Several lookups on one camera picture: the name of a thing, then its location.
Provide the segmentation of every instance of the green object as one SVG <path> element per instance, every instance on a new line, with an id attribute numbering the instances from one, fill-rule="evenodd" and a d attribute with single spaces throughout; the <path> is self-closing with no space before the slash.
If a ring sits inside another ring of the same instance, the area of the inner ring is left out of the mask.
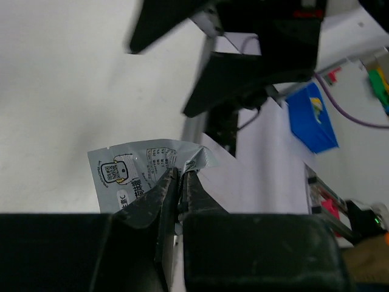
<path id="1" fill-rule="evenodd" d="M 385 90 L 385 86 L 382 83 L 381 76 L 379 75 L 377 70 L 369 71 L 369 79 L 373 87 L 374 93 L 376 94 L 376 97 L 379 99 L 379 101 L 382 103 L 383 106 L 388 106 L 389 95 Z"/>

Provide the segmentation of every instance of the qr code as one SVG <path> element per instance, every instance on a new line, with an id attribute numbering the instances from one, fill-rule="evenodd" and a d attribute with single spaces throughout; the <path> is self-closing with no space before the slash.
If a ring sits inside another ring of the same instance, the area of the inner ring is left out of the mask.
<path id="1" fill-rule="evenodd" d="M 106 166 L 105 172 L 107 174 L 108 180 L 110 181 L 120 179 L 119 171 L 117 170 L 117 165 Z"/>

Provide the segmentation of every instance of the blue plastic container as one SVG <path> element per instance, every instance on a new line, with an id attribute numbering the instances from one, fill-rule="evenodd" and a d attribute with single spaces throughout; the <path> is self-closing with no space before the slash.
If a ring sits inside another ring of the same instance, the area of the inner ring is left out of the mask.
<path id="1" fill-rule="evenodd" d="M 322 111 L 318 119 L 315 117 L 311 98 L 319 98 Z M 323 97 L 315 83 L 310 83 L 303 89 L 289 95 L 289 120 L 292 132 L 314 153 L 320 153 L 334 147 L 338 142 L 332 129 L 331 121 L 325 108 Z"/>

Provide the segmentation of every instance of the gray plastic package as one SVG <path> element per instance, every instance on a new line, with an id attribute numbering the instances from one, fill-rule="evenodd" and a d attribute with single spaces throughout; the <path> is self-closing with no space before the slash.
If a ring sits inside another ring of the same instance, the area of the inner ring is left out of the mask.
<path id="1" fill-rule="evenodd" d="M 101 213 L 116 213 L 155 186 L 169 167 L 179 174 L 216 166 L 204 146 L 176 140 L 131 142 L 88 152 Z"/>

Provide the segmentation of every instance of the brown cardboard box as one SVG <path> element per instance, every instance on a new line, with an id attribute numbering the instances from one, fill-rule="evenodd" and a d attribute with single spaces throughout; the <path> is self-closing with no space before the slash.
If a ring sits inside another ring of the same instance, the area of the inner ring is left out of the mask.
<path id="1" fill-rule="evenodd" d="M 389 234 L 369 238 L 343 253 L 357 283 L 389 284 Z"/>

